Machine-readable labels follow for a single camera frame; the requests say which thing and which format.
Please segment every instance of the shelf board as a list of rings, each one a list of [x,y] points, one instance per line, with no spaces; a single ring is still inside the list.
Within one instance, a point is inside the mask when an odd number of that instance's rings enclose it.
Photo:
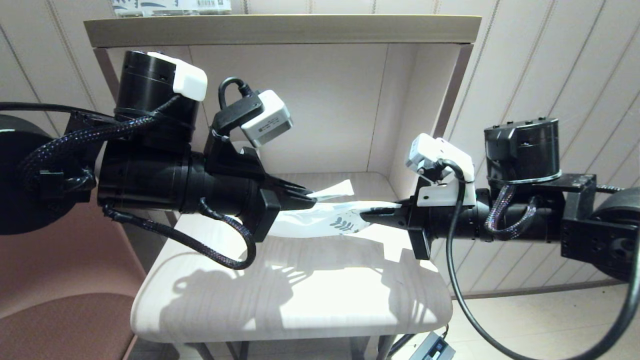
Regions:
[[[93,47],[232,44],[459,43],[481,18],[453,15],[214,15],[89,20]]]

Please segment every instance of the plastic bag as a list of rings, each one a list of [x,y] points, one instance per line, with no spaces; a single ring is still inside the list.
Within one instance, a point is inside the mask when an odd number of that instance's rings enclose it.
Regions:
[[[320,201],[353,195],[351,181],[343,181],[330,188],[312,193]],[[283,238],[316,238],[357,233],[371,225],[360,213],[379,208],[399,208],[387,201],[317,202],[313,208],[279,212],[269,235]]]

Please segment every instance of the chair seat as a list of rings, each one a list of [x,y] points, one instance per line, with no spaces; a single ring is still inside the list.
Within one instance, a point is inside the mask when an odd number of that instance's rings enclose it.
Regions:
[[[338,201],[397,200],[375,173],[282,177],[317,190],[351,179],[356,196]],[[245,250],[222,222],[182,215],[176,228],[227,256]],[[406,231],[372,225],[352,236],[268,237],[241,271],[167,241],[131,326],[158,342],[284,340],[426,332],[451,315],[444,281],[431,262],[414,258]]]

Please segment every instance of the black device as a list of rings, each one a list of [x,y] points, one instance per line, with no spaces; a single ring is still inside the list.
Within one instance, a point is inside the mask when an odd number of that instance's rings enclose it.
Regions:
[[[192,151],[189,143],[200,103],[176,94],[181,64],[167,59],[126,53],[114,117],[50,104],[0,103],[0,110],[70,113],[59,139],[26,120],[0,115],[0,234],[25,233],[56,221],[75,203],[88,202],[97,184],[105,215],[171,237],[222,265],[245,268],[255,257],[255,242],[265,239],[280,210],[315,204],[306,196],[310,190],[269,175],[254,149],[234,149],[229,131],[264,112],[258,94],[239,79],[231,82],[239,84],[243,98],[230,106],[221,104],[205,152]],[[105,141],[97,183],[93,172]],[[243,235],[248,256],[244,261],[228,259],[123,208],[198,212],[225,221]]]

